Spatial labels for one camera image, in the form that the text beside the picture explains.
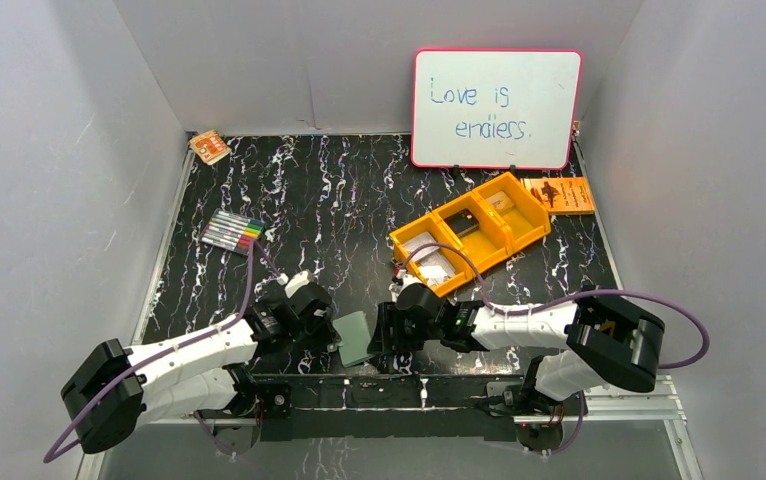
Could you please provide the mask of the green card holder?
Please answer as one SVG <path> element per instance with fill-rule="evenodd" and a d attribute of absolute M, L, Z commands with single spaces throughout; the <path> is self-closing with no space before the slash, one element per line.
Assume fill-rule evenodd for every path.
<path fill-rule="evenodd" d="M 368 352 L 373 329 L 363 311 L 356 311 L 332 321 L 337 333 L 337 351 L 343 368 L 363 364 L 375 356 Z"/>

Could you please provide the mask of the white cards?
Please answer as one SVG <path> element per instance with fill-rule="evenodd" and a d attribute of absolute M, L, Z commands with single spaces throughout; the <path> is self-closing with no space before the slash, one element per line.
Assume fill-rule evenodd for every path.
<path fill-rule="evenodd" d="M 408 254 L 412 254 L 418 247 L 426 244 L 437 243 L 437 240 L 428 232 L 422 232 L 404 243 Z M 439 246 L 430 246 L 422 249 L 412 261 L 417 265 L 419 273 L 425 278 L 430 287 L 439 286 L 450 280 L 456 270 L 450 261 L 443 255 Z"/>

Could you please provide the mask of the orange divided bin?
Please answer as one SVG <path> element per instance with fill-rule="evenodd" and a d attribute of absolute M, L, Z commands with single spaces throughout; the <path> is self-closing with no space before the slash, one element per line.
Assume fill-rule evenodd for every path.
<path fill-rule="evenodd" d="M 401 272 L 445 296 L 551 232 L 522 181 L 504 173 L 390 233 Z"/>

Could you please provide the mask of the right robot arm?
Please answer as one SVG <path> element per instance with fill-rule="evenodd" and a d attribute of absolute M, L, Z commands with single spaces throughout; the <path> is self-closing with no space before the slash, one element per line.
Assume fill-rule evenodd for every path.
<path fill-rule="evenodd" d="M 588 290 L 535 306 L 450 301 L 418 283 L 378 306 L 371 355 L 419 351 L 428 340 L 459 353 L 551 350 L 533 359 L 524 405 L 549 413 L 579 391 L 609 384 L 648 393 L 656 384 L 664 322 L 613 291 Z"/>

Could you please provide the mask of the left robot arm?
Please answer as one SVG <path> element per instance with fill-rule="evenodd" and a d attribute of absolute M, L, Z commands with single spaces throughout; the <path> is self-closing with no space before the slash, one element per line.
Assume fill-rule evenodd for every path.
<path fill-rule="evenodd" d="M 68 434 L 86 454 L 112 449 L 137 428 L 201 410 L 245 416 L 258 400 L 238 369 L 305 343 L 335 340 L 333 301 L 300 275 L 281 295 L 172 339 L 125 347 L 98 344 L 63 386 Z"/>

